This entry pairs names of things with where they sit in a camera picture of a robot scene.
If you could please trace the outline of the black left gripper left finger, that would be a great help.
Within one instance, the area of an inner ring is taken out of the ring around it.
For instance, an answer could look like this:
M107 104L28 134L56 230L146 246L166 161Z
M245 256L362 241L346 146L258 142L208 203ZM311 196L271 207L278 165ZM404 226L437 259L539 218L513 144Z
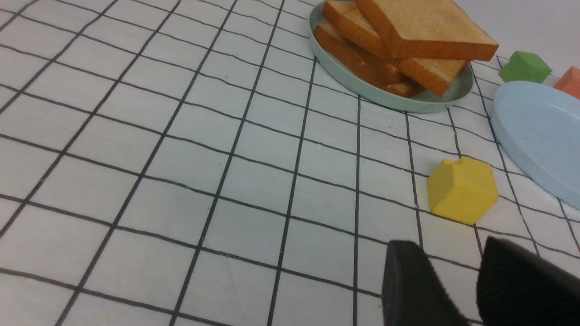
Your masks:
M387 244L382 283L386 326L468 326L427 254L413 241Z

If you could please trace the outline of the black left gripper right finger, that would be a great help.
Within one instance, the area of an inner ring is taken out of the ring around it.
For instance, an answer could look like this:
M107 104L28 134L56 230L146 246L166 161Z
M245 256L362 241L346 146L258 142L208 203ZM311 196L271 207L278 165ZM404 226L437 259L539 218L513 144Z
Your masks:
M522 246L488 237L476 303L486 326L577 326L580 281Z

